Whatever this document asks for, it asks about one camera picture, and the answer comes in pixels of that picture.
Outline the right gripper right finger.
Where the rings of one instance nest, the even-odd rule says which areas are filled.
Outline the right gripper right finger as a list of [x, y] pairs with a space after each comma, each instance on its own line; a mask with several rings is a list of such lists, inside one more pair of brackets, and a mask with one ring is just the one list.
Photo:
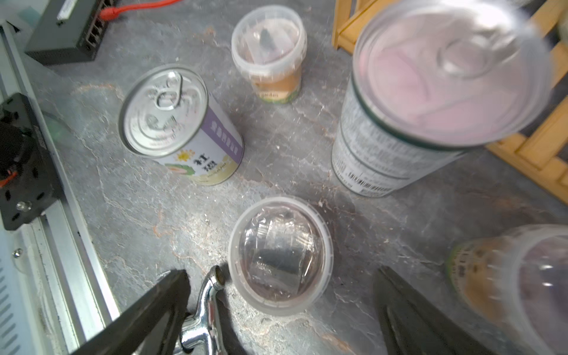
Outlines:
[[492, 354], [392, 268], [374, 279], [377, 317], [389, 354]]

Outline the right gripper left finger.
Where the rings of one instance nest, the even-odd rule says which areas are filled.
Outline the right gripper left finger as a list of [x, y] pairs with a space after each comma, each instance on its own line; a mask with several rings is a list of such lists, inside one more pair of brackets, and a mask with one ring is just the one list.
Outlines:
[[186, 271], [173, 269], [75, 354], [173, 354], [191, 286]]

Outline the small clear-lid cup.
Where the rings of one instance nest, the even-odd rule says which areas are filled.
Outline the small clear-lid cup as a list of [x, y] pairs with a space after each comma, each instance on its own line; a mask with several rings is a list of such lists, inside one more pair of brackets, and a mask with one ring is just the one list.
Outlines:
[[233, 285], [251, 307], [276, 317], [298, 314], [322, 296], [331, 279], [331, 232], [307, 201], [265, 198], [237, 219], [227, 262]]

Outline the wooden two-tier shelf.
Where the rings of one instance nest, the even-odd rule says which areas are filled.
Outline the wooden two-tier shelf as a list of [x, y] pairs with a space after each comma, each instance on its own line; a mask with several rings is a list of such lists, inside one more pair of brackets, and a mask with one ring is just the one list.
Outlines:
[[[392, 1], [336, 1], [335, 49], [353, 53], [365, 25]], [[553, 45], [553, 98], [535, 124], [487, 149], [562, 202], [567, 202], [567, 2], [528, 1], [525, 9]]]

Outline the purple label pull-tab can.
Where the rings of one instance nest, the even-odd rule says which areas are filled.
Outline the purple label pull-tab can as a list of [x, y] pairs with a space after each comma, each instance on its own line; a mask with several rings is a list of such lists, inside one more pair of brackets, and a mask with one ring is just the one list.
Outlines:
[[124, 146], [203, 186], [228, 180], [238, 169], [244, 141], [193, 70], [170, 64], [145, 73], [118, 117]]

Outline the tall green seed can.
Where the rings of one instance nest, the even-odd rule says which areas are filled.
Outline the tall green seed can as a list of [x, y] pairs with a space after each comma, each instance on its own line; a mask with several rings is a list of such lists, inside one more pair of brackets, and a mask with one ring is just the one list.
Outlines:
[[521, 131], [551, 87], [550, 48], [505, 1], [398, 1], [356, 41], [333, 170], [386, 196]]

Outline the small clear-lid jar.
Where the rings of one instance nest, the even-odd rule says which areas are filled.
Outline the small clear-lid jar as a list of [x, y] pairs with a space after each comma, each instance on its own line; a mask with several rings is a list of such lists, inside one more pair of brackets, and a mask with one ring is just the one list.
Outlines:
[[247, 13], [232, 33], [232, 59], [256, 95], [284, 104], [300, 92], [308, 37], [299, 14], [269, 5]]

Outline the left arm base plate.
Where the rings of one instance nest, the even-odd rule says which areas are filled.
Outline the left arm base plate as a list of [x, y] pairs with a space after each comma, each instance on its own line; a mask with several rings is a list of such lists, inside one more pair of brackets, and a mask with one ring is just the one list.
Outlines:
[[59, 174], [30, 99], [1, 104], [1, 218], [7, 231], [31, 223], [63, 196]]

